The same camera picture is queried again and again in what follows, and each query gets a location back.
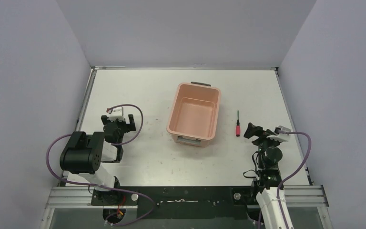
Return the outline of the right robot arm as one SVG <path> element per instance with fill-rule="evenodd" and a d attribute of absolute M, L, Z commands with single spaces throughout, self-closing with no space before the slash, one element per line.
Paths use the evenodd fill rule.
<path fill-rule="evenodd" d="M 283 126 L 274 130 L 264 130 L 261 126 L 249 123 L 244 133 L 244 138 L 255 137 L 252 144 L 257 146 L 252 155 L 255 176 L 252 177 L 249 197 L 253 203 L 260 206 L 260 218 L 269 229 L 293 228 L 278 165 L 284 156 L 279 146 L 290 139 L 286 131 L 289 129 Z"/>

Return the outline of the pink plastic bin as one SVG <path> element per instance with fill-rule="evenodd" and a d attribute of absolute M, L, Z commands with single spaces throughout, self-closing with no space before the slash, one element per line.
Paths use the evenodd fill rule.
<path fill-rule="evenodd" d="M 207 147 L 216 136 L 221 91 L 206 83 L 178 85 L 166 127 L 176 143 Z"/>

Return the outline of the red green screwdriver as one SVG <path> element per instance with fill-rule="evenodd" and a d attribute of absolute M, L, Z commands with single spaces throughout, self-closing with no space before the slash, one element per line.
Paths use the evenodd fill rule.
<path fill-rule="evenodd" d="M 241 135 L 240 120 L 239 120 L 239 110 L 237 110 L 237 120 L 236 120 L 235 135 L 236 135 L 236 137 L 239 137 Z"/>

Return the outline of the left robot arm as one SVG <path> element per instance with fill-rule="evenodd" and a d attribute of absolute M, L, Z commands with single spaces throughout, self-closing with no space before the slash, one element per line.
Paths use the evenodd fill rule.
<path fill-rule="evenodd" d="M 60 156 L 60 167 L 95 184 L 93 202 L 115 206 L 125 195 L 120 182 L 105 168 L 105 163 L 120 163 L 124 153 L 121 143 L 125 133 L 136 131 L 134 116 L 107 114 L 101 116 L 103 130 L 91 135 L 83 131 L 71 134 Z"/>

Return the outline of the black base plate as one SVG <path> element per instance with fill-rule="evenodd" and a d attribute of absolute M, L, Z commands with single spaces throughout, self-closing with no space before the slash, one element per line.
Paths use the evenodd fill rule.
<path fill-rule="evenodd" d="M 252 198 L 253 188 L 248 186 L 209 187 L 126 187 L 124 200 L 118 205 L 91 205 L 104 207 L 103 218 L 109 221 L 128 216 L 131 208 L 144 219 L 257 219 L 260 208 Z"/>

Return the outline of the aluminium frame rail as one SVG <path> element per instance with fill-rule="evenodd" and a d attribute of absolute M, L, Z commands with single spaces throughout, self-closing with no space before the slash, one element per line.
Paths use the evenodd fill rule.
<path fill-rule="evenodd" d="M 246 186 L 127 187 L 127 193 L 91 187 L 54 187 L 42 229 L 264 228 L 253 189 Z"/>

